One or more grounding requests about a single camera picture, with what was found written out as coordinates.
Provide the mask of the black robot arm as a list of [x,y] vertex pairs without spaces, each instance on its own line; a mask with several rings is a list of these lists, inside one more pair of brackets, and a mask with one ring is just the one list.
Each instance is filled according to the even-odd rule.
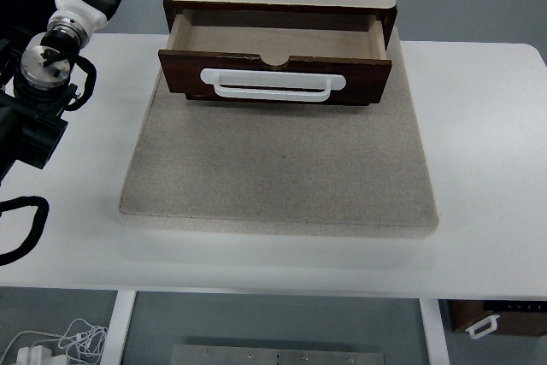
[[17,161],[43,168],[97,70],[81,56],[122,0],[1,0],[1,174]]

